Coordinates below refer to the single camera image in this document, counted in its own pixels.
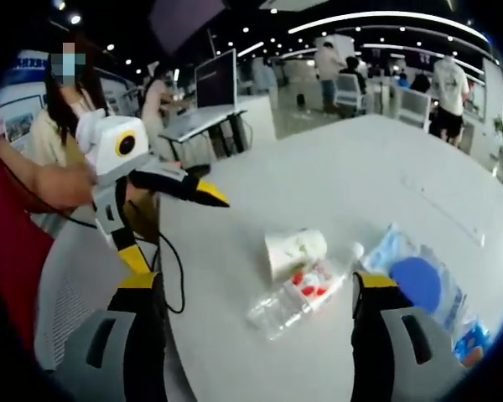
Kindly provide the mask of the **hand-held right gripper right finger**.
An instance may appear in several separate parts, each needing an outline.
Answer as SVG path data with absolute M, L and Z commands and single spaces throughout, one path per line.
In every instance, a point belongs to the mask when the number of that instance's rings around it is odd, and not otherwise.
M 450 336 L 387 276 L 353 273 L 353 401 L 438 401 L 465 375 Z

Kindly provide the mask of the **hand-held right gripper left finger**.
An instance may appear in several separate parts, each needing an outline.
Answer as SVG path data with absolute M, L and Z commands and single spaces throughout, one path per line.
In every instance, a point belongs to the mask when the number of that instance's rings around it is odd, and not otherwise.
M 123 281 L 108 308 L 94 311 L 65 341 L 54 379 L 74 401 L 165 401 L 163 281 Z

